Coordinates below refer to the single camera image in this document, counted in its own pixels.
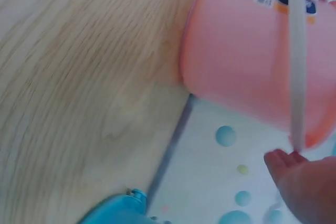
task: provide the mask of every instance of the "blue plastic object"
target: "blue plastic object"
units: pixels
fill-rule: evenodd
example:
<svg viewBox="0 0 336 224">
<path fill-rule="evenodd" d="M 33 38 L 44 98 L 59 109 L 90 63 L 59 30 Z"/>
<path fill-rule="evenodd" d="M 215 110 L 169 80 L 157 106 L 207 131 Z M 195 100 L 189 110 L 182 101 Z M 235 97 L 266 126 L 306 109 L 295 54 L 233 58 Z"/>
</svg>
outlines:
<svg viewBox="0 0 336 224">
<path fill-rule="evenodd" d="M 251 194 L 248 191 L 240 191 L 236 194 L 235 201 L 240 207 L 246 207 L 251 203 Z"/>
<path fill-rule="evenodd" d="M 111 196 L 91 209 L 78 224 L 155 224 L 145 216 L 147 196 L 133 189 Z"/>
</svg>

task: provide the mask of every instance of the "blue dot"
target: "blue dot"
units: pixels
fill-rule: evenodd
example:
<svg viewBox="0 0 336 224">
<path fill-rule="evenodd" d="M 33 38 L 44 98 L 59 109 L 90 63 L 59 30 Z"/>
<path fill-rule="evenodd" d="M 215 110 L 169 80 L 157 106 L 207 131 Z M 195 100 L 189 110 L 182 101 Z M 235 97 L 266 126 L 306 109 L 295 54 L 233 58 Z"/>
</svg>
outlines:
<svg viewBox="0 0 336 224">
<path fill-rule="evenodd" d="M 218 224 L 252 224 L 252 220 L 246 213 L 235 210 L 223 215 Z"/>
<path fill-rule="evenodd" d="M 245 207 L 251 202 L 251 194 L 248 191 L 240 191 L 235 197 L 236 204 Z"/>
<path fill-rule="evenodd" d="M 331 156 L 336 156 L 336 144 L 334 148 L 332 149 Z"/>
<path fill-rule="evenodd" d="M 230 126 L 222 126 L 216 132 L 216 141 L 224 147 L 232 146 L 237 140 L 237 133 Z"/>
<path fill-rule="evenodd" d="M 268 217 L 268 224 L 281 224 L 283 219 L 282 212 L 279 210 L 273 210 Z"/>
</svg>

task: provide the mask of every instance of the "blue toy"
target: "blue toy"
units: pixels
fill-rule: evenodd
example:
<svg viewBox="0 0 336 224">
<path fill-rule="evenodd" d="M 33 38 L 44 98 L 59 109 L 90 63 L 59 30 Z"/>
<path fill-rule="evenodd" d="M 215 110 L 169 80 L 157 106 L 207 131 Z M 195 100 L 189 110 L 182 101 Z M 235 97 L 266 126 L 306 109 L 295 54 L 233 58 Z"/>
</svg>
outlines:
<svg viewBox="0 0 336 224">
<path fill-rule="evenodd" d="M 111 196 L 91 209 L 78 224 L 156 224 L 145 216 L 147 196 L 133 189 Z"/>
</svg>

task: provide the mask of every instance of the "polka dot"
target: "polka dot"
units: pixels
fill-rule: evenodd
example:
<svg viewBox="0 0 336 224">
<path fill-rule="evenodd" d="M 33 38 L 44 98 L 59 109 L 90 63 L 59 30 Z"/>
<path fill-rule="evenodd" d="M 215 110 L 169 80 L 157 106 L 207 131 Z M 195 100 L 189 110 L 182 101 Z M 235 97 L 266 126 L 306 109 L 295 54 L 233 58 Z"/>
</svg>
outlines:
<svg viewBox="0 0 336 224">
<path fill-rule="evenodd" d="M 248 167 L 246 165 L 238 165 L 237 171 L 242 175 L 247 175 L 249 173 Z"/>
<path fill-rule="evenodd" d="M 281 224 L 283 219 L 282 212 L 279 210 L 273 210 L 268 217 L 268 224 Z"/>
<path fill-rule="evenodd" d="M 235 210 L 223 215 L 218 224 L 252 224 L 252 220 L 245 212 Z"/>
<path fill-rule="evenodd" d="M 216 132 L 216 141 L 224 147 L 232 146 L 237 140 L 237 133 L 230 126 L 222 126 Z"/>
<path fill-rule="evenodd" d="M 161 210 L 163 212 L 169 212 L 169 206 L 163 206 Z"/>
<path fill-rule="evenodd" d="M 237 205 L 245 207 L 251 202 L 251 194 L 248 191 L 240 191 L 236 194 L 235 200 Z"/>
</svg>

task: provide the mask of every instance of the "pink cup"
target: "pink cup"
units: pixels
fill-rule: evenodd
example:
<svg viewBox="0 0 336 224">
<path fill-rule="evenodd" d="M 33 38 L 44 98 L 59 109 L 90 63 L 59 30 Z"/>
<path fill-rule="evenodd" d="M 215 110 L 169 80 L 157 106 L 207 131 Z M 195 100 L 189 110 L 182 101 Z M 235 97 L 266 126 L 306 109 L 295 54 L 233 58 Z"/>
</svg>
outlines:
<svg viewBox="0 0 336 224">
<path fill-rule="evenodd" d="M 289 132 L 288 6 L 196 0 L 181 51 L 191 93 Z M 336 123 L 336 8 L 317 2 L 307 20 L 306 147 Z"/>
</svg>

